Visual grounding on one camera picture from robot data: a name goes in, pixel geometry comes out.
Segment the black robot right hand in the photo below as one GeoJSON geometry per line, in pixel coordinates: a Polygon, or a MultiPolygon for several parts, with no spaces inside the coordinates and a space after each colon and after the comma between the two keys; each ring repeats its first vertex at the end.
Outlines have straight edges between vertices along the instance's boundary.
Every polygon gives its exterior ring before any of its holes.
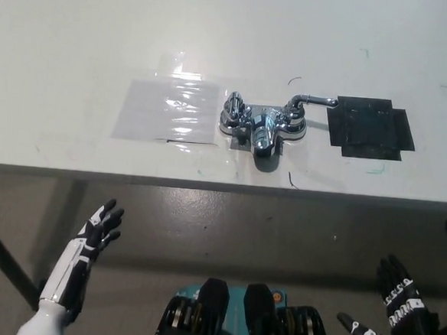
{"type": "MultiPolygon", "coordinates": [[[[390,335],[438,335],[439,317],[425,306],[410,273],[395,255],[380,260],[377,290],[386,307],[390,335]]],[[[351,315],[340,312],[338,321],[350,335],[380,335],[351,315]]]]}

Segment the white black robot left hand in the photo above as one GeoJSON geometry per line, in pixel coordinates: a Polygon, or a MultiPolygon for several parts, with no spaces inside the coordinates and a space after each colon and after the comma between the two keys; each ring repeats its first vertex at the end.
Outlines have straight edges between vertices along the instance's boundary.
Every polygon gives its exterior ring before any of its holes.
{"type": "Polygon", "coordinates": [[[41,291],[40,299],[66,309],[70,321],[82,311],[90,271],[102,251],[121,236],[125,210],[111,199],[103,204],[66,245],[41,291]]]}

